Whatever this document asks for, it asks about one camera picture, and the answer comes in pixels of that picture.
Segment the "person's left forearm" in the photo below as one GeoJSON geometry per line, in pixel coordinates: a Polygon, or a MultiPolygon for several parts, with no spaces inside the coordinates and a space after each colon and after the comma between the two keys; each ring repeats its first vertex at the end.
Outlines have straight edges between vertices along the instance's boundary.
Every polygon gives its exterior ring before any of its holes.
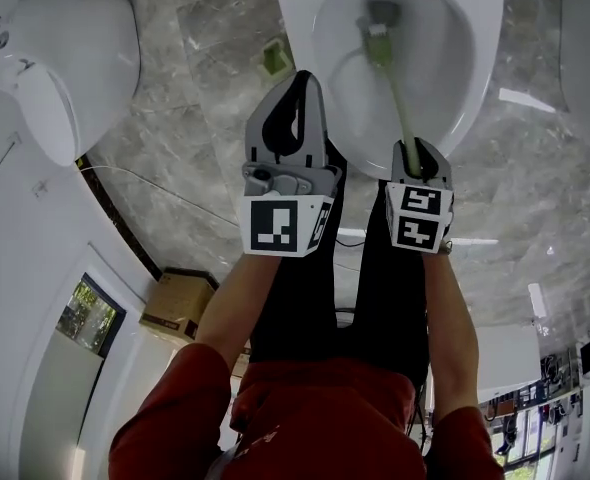
{"type": "Polygon", "coordinates": [[[195,342],[211,347],[229,371],[255,328],[282,258],[243,254],[201,317],[195,342]]]}

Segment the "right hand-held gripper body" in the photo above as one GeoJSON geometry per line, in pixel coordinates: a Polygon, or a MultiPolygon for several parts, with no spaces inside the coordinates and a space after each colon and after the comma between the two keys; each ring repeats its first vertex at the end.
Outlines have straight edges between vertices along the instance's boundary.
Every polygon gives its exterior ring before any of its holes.
{"type": "Polygon", "coordinates": [[[454,192],[389,182],[385,195],[391,244],[421,253],[438,253],[453,220],[454,192]]]}

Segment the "white table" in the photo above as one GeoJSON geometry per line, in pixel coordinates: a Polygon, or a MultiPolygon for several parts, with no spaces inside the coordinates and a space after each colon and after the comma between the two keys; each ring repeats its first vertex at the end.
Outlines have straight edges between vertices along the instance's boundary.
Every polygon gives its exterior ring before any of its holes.
{"type": "Polygon", "coordinates": [[[478,400],[487,402],[541,379],[538,333],[534,326],[477,327],[478,400]]]}

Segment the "person's right forearm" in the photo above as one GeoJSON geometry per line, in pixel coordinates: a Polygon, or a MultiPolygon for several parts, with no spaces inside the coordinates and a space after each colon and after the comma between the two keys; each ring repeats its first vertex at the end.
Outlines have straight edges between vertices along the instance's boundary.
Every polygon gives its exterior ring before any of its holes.
{"type": "Polygon", "coordinates": [[[476,331],[449,257],[425,255],[426,311],[434,421],[478,405],[479,348],[476,331]]]}

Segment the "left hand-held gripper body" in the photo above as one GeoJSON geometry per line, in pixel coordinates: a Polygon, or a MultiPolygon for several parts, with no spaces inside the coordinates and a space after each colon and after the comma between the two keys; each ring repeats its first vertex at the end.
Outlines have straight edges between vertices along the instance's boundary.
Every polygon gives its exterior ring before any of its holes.
{"type": "Polygon", "coordinates": [[[247,254],[305,257],[330,220],[342,170],[247,162],[240,229],[247,254]]]}

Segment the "person's black trousers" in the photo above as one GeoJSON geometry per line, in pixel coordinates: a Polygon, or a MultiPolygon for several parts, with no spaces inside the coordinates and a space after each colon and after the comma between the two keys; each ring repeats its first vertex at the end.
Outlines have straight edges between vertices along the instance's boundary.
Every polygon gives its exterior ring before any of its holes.
{"type": "Polygon", "coordinates": [[[391,244],[386,181],[378,183],[362,251],[355,315],[338,328],[334,252],[344,202],[340,182],[321,242],[303,258],[284,258],[251,336],[251,362],[346,357],[426,380],[429,346],[425,271],[418,252],[391,244]]]}

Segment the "dark-framed window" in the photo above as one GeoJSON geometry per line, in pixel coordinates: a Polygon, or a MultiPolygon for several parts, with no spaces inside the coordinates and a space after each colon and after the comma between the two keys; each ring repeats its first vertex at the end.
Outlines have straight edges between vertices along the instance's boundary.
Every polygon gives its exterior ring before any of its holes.
{"type": "Polygon", "coordinates": [[[126,317],[126,311],[87,273],[76,285],[56,329],[106,359],[126,317]]]}

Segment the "small green floor object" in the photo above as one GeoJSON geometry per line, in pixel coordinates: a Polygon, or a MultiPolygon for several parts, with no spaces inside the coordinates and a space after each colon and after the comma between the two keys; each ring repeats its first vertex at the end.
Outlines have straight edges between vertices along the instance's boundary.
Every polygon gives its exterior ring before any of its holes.
{"type": "Polygon", "coordinates": [[[281,38],[274,38],[263,46],[260,67],[271,78],[282,78],[292,72],[293,61],[281,38]]]}

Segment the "green toilet brush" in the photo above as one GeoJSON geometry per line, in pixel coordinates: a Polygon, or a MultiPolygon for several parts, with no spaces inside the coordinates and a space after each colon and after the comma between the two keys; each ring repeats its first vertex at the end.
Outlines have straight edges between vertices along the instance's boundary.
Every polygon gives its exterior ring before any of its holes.
{"type": "Polygon", "coordinates": [[[404,98],[395,75],[395,55],[391,30],[399,23],[400,6],[390,0],[367,0],[367,26],[364,47],[368,61],[379,69],[388,81],[402,131],[402,151],[406,154],[406,172],[420,178],[420,156],[404,98]]]}

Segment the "person's red shirt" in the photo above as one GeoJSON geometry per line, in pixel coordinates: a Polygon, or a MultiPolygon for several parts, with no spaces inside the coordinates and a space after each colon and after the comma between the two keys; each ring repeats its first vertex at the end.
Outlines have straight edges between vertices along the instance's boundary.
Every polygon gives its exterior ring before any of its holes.
{"type": "Polygon", "coordinates": [[[184,347],[116,434],[110,480],[504,480],[482,416],[447,415],[427,454],[405,432],[408,378],[343,358],[252,364],[184,347]]]}

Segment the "small cardboard box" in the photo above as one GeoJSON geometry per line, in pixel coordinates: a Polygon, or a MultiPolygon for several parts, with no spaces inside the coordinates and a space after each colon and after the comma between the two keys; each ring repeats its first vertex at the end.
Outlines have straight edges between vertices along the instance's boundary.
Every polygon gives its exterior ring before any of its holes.
{"type": "Polygon", "coordinates": [[[167,268],[153,288],[139,323],[179,347],[194,341],[206,306],[219,288],[208,272],[167,268]]]}

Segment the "white closed-lid toilet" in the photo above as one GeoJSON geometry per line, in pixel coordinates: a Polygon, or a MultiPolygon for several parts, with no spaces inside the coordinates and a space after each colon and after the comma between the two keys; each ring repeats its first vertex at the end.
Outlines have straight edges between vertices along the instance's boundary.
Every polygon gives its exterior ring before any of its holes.
{"type": "Polygon", "coordinates": [[[139,75],[128,0],[23,0],[0,19],[0,91],[60,166],[86,154],[119,120],[139,75]]]}

